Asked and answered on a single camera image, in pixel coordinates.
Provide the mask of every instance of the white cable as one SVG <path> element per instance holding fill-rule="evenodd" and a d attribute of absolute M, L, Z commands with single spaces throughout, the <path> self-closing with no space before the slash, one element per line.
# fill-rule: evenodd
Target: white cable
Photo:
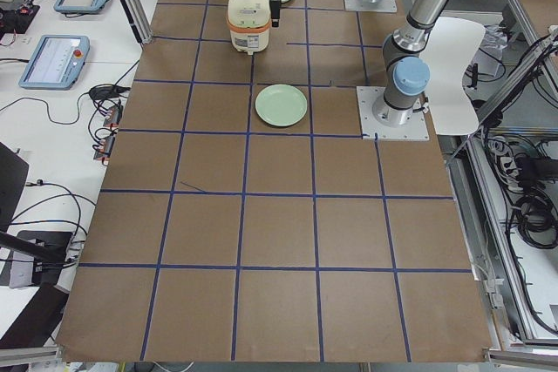
<path fill-rule="evenodd" d="M 165 372 L 186 372 L 187 370 L 189 370 L 190 368 L 192 368 L 194 366 L 194 362 L 191 362 L 188 366 L 186 366 L 185 369 L 183 370 L 170 370 L 165 368 L 164 366 L 160 365 L 157 362 L 153 362 L 154 364 L 156 364 L 159 368 L 163 369 Z"/>

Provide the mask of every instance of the white container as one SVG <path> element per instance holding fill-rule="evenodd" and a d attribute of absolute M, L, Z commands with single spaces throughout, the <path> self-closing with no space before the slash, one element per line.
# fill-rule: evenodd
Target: white container
<path fill-rule="evenodd" d="M 269 0 L 228 0 L 227 23 L 233 46 L 249 55 L 265 50 L 269 43 Z"/>

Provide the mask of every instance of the white desk surface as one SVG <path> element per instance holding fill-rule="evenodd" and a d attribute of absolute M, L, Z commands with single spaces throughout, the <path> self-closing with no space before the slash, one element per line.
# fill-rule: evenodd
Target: white desk surface
<path fill-rule="evenodd" d="M 151 21 L 157 0 L 141 0 Z M 0 48 L 0 57 L 30 58 L 38 39 L 44 34 L 85 35 L 90 38 L 91 51 L 78 81 L 69 91 L 25 90 L 17 82 L 24 71 L 23 63 L 0 64 L 0 108 L 22 97 L 41 98 L 51 108 L 51 117 L 57 121 L 72 121 L 77 116 L 76 101 L 82 93 L 94 85 L 114 83 L 140 58 L 141 48 L 136 43 L 119 0 L 111 0 L 98 15 L 68 19 L 53 9 L 55 0 L 37 0 L 41 10 L 26 34 L 18 36 L 10 47 Z M 120 82 L 130 85 L 135 69 Z M 105 168 L 92 159 L 92 140 L 87 124 L 94 107 L 85 97 L 80 100 L 81 118 L 75 125 L 54 125 L 46 116 L 44 104 L 22 101 L 0 112 L 0 141 L 12 149 L 21 149 L 22 157 L 30 165 L 28 180 L 43 179 L 68 187 L 74 193 L 96 200 L 105 175 Z M 93 130 L 102 126 L 97 115 Z M 26 187 L 20 199 L 17 213 L 34 203 L 63 193 L 52 186 Z M 91 223 L 93 207 L 81 201 L 81 225 L 87 229 Z M 69 197 L 51 200 L 22 216 L 27 220 L 72 220 L 78 217 L 73 200 Z M 73 231 L 68 224 L 44 224 L 13 226 L 9 233 L 24 229 Z M 8 251 L 0 249 L 0 258 Z M 63 271 L 58 286 L 69 290 L 75 268 Z M 17 318 L 37 289 L 9 289 L 0 287 L 0 336 Z"/>

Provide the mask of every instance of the blue joint cap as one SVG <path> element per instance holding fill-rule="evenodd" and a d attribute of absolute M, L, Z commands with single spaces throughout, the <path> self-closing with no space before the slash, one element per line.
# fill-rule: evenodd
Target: blue joint cap
<path fill-rule="evenodd" d="M 428 64 L 418 57 L 405 57 L 399 61 L 393 71 L 393 82 L 406 96 L 422 93 L 430 81 Z"/>

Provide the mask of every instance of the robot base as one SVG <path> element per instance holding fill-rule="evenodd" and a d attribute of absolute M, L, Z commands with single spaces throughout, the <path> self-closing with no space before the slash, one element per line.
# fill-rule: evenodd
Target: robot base
<path fill-rule="evenodd" d="M 398 7 L 395 0 L 380 0 L 376 3 L 361 2 L 361 0 L 345 0 L 346 10 L 355 10 L 357 12 L 383 12 L 395 13 Z"/>
<path fill-rule="evenodd" d="M 358 112 L 360 113 L 360 127 L 363 139 L 399 140 L 399 141 L 428 141 L 423 112 L 413 113 L 405 125 L 397 128 L 379 122 L 372 113 L 372 106 L 377 98 L 384 94 L 384 87 L 359 86 L 357 87 Z"/>

